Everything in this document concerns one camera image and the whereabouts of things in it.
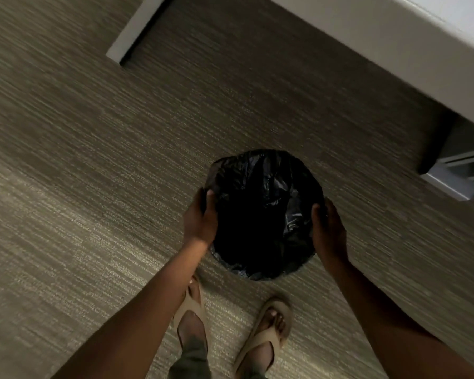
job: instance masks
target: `green pants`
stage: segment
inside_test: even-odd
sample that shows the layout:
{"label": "green pants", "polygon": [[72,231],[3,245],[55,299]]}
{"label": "green pants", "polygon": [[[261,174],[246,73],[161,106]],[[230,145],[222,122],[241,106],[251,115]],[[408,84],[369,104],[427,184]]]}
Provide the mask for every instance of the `green pants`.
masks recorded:
{"label": "green pants", "polygon": [[[192,338],[183,346],[181,357],[170,367],[168,379],[211,379],[203,341]],[[241,379],[265,379],[265,376],[249,370]]]}

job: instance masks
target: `person's right arm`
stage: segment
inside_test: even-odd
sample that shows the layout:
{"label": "person's right arm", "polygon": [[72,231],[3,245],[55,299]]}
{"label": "person's right arm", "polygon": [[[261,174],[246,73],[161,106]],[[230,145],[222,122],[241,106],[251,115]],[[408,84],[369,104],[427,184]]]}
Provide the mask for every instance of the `person's right arm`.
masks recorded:
{"label": "person's right arm", "polygon": [[391,378],[474,378],[474,367],[412,320],[348,260],[346,230],[330,200],[312,208],[313,242]]}

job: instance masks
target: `footwear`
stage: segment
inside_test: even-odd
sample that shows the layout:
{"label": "footwear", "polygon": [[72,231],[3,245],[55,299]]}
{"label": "footwear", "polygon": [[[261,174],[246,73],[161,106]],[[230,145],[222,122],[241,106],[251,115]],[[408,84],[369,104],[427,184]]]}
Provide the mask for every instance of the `footwear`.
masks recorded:
{"label": "footwear", "polygon": [[[279,340],[278,331],[276,329],[275,322],[268,329],[261,331],[255,335],[260,323],[263,320],[265,313],[267,312],[269,308],[273,308],[274,310],[278,312],[278,314],[281,314],[286,323],[285,329],[283,331],[282,341]],[[286,340],[288,336],[290,336],[292,323],[293,323],[293,312],[290,306],[286,304],[286,302],[278,298],[273,298],[273,299],[268,300],[263,305],[248,340],[244,344],[244,347],[242,347],[242,350],[240,351],[239,355],[237,356],[237,359],[235,360],[234,369],[233,369],[234,374],[237,373],[237,370],[242,364],[244,358],[246,357],[246,354],[250,350],[254,349],[255,347],[263,343],[270,342],[270,344],[272,345],[272,362],[269,364],[267,368],[268,370],[274,363],[274,360],[276,356],[278,356],[278,353],[281,350],[281,348],[283,348],[284,345],[286,344]]]}
{"label": "footwear", "polygon": [[184,300],[177,309],[177,312],[174,314],[174,317],[172,318],[172,323],[174,326],[174,330],[177,332],[177,338],[179,339],[179,343],[181,344],[182,348],[182,340],[181,337],[179,336],[179,324],[181,323],[181,319],[184,316],[184,314],[187,311],[192,311],[202,322],[204,325],[204,331],[205,331],[205,337],[206,337],[206,346],[207,346],[207,351],[209,350],[209,323],[207,321],[207,314],[205,312],[204,308],[204,293],[202,290],[202,284],[200,283],[200,280],[197,278],[196,275],[193,276],[192,280],[190,280],[190,284],[193,283],[193,280],[196,280],[198,285],[199,285],[199,292],[200,292],[200,302],[202,305],[200,305],[195,299],[193,299],[190,295],[190,290],[187,287],[186,288],[186,295],[184,296]]}

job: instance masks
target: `person's left hand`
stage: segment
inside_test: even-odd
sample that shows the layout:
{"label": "person's left hand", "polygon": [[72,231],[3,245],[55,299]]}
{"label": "person's left hand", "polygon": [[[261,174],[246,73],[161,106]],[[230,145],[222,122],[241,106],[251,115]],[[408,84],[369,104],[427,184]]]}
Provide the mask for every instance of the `person's left hand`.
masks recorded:
{"label": "person's left hand", "polygon": [[207,191],[206,210],[202,213],[200,204],[204,189],[200,188],[183,215],[184,236],[182,244],[186,245],[189,241],[198,239],[203,241],[207,247],[214,241],[216,230],[218,228],[218,213],[216,212],[216,196],[214,191]]}

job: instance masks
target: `plastic bag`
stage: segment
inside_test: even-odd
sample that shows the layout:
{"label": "plastic bag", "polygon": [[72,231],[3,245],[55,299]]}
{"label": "plastic bag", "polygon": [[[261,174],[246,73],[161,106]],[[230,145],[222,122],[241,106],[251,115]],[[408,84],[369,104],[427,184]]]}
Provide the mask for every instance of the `plastic bag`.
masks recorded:
{"label": "plastic bag", "polygon": [[288,152],[259,149],[219,159],[205,187],[217,198],[211,252],[230,271],[271,280],[314,255],[311,208],[320,203],[325,210],[322,187]]}

